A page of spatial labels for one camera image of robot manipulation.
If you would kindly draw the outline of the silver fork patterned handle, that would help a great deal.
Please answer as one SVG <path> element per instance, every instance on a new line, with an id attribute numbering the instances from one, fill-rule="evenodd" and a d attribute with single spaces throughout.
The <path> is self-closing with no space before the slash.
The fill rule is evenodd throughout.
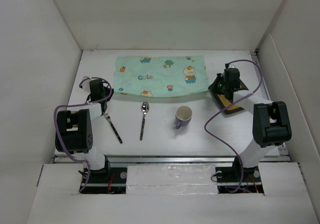
<path id="1" fill-rule="evenodd" d="M 108 113 L 107 111 L 105 111 L 105 112 L 104 112 L 104 114 L 103 114 L 103 116 L 104 116 L 104 118 L 106 119 L 106 121 L 109 123 L 109 125 L 110 125 L 110 127 L 112 128 L 112 130 L 113 130 L 113 132 L 114 132 L 114 134 L 115 134 L 116 138 L 118 139 L 118 141 L 122 144 L 122 143 L 123 143 L 123 141 L 122 141 L 122 139 L 121 139 L 120 135 L 118 134 L 118 132 L 117 132 L 117 130 L 116 130 L 116 128 L 115 128 L 115 126 L 113 125 L 113 123 L 112 123 L 112 121 L 111 121 L 111 117 L 110 117 L 109 113 Z"/>

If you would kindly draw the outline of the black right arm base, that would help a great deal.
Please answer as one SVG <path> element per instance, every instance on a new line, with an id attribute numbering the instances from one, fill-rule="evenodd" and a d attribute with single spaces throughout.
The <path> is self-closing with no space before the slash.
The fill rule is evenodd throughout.
<path id="1" fill-rule="evenodd" d="M 235 173 L 232 167 L 216 167 L 211 181 L 217 184 L 219 194 L 263 194 L 261 175 L 258 167 Z"/>

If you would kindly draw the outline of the silver spoon patterned handle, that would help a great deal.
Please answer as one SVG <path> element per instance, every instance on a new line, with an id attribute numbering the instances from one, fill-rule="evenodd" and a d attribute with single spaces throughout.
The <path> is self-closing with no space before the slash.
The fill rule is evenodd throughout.
<path id="1" fill-rule="evenodd" d="M 145 122 L 146 122 L 146 115 L 149 112 L 150 105 L 147 101 L 145 101 L 142 106 L 141 106 L 141 111 L 142 111 L 142 123 L 141 123 L 141 129 L 140 129 L 140 136 L 139 140 L 143 140 L 143 135 L 144 135 L 144 128 L 145 128 Z"/>

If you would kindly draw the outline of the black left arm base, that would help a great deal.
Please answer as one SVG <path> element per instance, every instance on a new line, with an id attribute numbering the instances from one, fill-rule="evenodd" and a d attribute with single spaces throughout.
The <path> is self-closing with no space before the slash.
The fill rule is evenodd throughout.
<path id="1" fill-rule="evenodd" d="M 125 194 L 127 188 L 127 168 L 115 167 L 110 172 L 92 171 L 82 194 Z"/>

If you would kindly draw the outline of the green cartoon print cloth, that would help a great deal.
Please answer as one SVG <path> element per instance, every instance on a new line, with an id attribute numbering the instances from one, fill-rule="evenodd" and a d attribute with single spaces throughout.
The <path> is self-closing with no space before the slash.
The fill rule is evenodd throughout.
<path id="1" fill-rule="evenodd" d="M 126 95 L 181 97 L 205 92 L 209 87 L 202 55 L 121 56 L 116 59 L 115 70 L 112 86 Z"/>

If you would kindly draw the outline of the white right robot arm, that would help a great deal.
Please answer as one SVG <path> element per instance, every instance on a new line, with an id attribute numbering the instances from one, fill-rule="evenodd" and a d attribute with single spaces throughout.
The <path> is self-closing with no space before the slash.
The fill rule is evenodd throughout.
<path id="1" fill-rule="evenodd" d="M 253 115 L 253 139 L 246 149 L 237 155 L 232 167 L 222 171 L 223 177 L 233 177 L 243 181 L 257 169 L 260 160 L 273 149 L 292 137 L 287 105 L 263 99 L 248 90 L 240 79 L 237 68 L 225 68 L 208 90 L 218 102 L 222 112 L 232 114 L 232 106 L 245 110 Z"/>

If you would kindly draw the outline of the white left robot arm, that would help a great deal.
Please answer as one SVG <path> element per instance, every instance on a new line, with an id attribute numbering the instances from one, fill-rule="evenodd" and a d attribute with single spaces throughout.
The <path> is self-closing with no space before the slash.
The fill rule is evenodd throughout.
<path id="1" fill-rule="evenodd" d="M 98 77 L 85 77 L 79 87 L 89 93 L 85 103 L 60 105 L 54 110 L 55 148 L 72 161 L 86 164 L 95 178 L 104 183 L 112 174 L 107 158 L 94 147 L 92 120 L 107 114 L 114 90 L 109 82 Z"/>

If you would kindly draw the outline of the square black amber plate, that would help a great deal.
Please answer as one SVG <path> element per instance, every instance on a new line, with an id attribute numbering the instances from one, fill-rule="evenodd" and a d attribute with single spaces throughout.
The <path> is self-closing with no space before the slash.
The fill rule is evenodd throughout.
<path id="1" fill-rule="evenodd" d="M 248 88 L 240 79 L 240 89 L 238 91 L 241 91 L 241 90 L 248 90 Z M 219 91 L 210 91 L 209 90 L 209 92 L 211 93 L 213 98 L 216 100 L 217 104 L 219 105 L 219 107 L 221 109 L 224 109 L 233 103 L 233 101 L 229 101 L 229 100 L 225 99 L 225 97 L 223 95 L 219 95 Z"/>

